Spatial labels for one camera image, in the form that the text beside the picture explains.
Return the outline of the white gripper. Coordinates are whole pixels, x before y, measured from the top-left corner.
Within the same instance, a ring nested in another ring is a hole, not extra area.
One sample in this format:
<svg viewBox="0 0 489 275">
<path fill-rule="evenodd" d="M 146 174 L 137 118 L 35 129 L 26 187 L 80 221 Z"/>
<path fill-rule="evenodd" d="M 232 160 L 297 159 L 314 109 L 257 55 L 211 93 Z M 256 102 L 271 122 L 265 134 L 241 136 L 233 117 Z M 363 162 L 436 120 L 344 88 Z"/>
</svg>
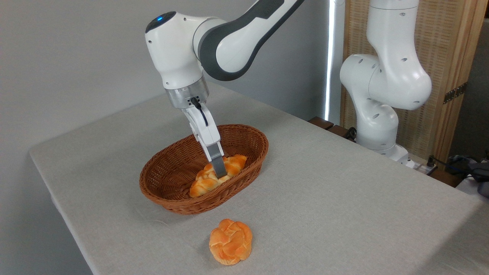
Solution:
<svg viewBox="0 0 489 275">
<path fill-rule="evenodd" d="M 203 147 L 206 147 L 206 156 L 215 171 L 218 179 L 227 175 L 223 157 L 225 156 L 221 144 L 220 134 L 205 104 L 201 103 L 200 108 L 190 105 L 184 108 L 183 113 L 187 117 L 190 127 Z"/>
</svg>

